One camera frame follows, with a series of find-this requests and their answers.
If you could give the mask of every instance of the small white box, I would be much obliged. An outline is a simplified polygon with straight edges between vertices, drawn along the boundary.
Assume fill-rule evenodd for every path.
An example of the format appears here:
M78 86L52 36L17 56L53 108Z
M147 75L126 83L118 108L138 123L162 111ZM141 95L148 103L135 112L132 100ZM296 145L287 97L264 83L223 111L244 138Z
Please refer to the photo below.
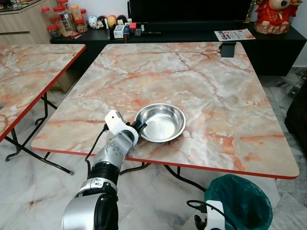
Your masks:
M117 25L114 29L114 38L123 38L124 25Z

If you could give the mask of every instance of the red table edge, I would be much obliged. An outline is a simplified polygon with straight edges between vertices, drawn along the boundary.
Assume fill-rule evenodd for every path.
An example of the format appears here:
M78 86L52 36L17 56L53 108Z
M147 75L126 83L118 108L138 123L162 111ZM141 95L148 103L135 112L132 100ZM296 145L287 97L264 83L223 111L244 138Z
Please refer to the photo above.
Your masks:
M65 154L71 154L71 155L81 155L86 156L87 153L83 152L74 152L74 151L64 151L64 150L54 150L54 149L43 149L43 148L32 148L38 151L44 151L44 152L54 152L54 153L65 153ZM268 177L268 178L275 178L275 179L286 179L286 180L293 180L299 176L282 176L282 175L273 175L273 174L265 174L265 173L256 173L256 172L245 172L245 171L237 171L237 170L230 170L230 169L217 169L217 168L211 168L211 167L205 167L205 166L197 166L197 165L189 165L189 164L177 164L177 163L170 163L170 162L163 162L163 161L153 161L148 159L136 159L131 157L126 157L127 161L137 161L137 162L145 162L145 163L152 163L152 164L162 164L162 165L170 165L170 166L179 166L184 168L192 168L192 169L202 169L202 170L209 170L209 171L217 171L217 172L223 172L223 173L233 173L233 174L243 174L243 175L249 175L249 176L260 176L260 177Z
M86 49L86 45L73 57L73 59L61 70L61 72L42 90L42 92L21 112L21 114L12 122L12 124L0 136L0 142L8 135L9 132L20 122L21 119L30 111L36 102L46 93L51 86L63 75L63 73L72 65L72 63L80 56Z

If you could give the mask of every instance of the black cable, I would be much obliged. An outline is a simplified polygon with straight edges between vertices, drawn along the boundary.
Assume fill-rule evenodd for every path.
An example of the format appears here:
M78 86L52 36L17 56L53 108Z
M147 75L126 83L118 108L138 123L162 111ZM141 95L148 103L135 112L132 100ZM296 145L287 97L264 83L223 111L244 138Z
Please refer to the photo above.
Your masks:
M238 228L235 226L235 224L232 222L232 220L226 216L222 211L220 211L219 209L217 209L216 207L206 203L206 202L203 202L203 201L200 201L200 200L188 200L187 201L187 205L192 207L192 208L195 208L199 211L201 211L200 209L203 208L202 205L200 206L194 206L194 205L191 205L190 203L198 203L198 204L202 204L202 205L205 205L205 206L209 206L210 208L213 208L215 211L217 211L218 213L220 213L223 217L225 217L225 219L231 224L231 226L235 229L235 230L238 230Z
M103 132L105 132L105 131L107 131L107 130L109 130L109 128L108 128L108 126L107 126L107 124L105 124L105 126L104 126L104 128L102 129L102 131L99 133L99 135L97 136L97 138L96 138L96 140L95 140L95 142L94 142L94 145L92 146L92 148L91 148L91 150L89 151L89 153L87 154L87 156L85 157L85 162L87 163L87 176L90 174L90 172L91 172L91 163L88 161L88 158L89 158L89 156L91 155L91 153L93 152L93 150L94 150L94 148L95 148L95 146L96 146L96 144L97 144L97 142L98 142L98 140L99 140L99 138L100 138L100 136L103 134Z

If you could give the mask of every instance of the white wall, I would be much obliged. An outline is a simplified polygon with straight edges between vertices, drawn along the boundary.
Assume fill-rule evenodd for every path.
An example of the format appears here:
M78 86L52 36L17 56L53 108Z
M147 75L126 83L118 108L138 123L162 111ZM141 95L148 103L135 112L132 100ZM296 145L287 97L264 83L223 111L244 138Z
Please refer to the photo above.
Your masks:
M251 14L251 20L257 20L257 13L255 10L257 6L254 8L253 13ZM303 1L303 3L299 6L296 17L292 18L292 26L307 38L307 0ZM302 49L301 53L297 57L294 67L307 67L307 44L305 44L304 48Z
M80 8L85 8L88 16L95 15L112 15L119 16L121 14L128 17L127 11L128 0L69 0L70 5L77 4Z

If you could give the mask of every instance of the green trash bin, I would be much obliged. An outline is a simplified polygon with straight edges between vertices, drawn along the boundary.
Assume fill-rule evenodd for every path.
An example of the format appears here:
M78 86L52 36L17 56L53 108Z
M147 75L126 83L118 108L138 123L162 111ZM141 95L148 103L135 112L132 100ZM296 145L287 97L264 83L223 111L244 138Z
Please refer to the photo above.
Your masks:
M267 230L273 219L271 203L264 192L249 180L228 174L213 180L205 201L218 200L224 214L239 230ZM225 229L233 227L225 220Z

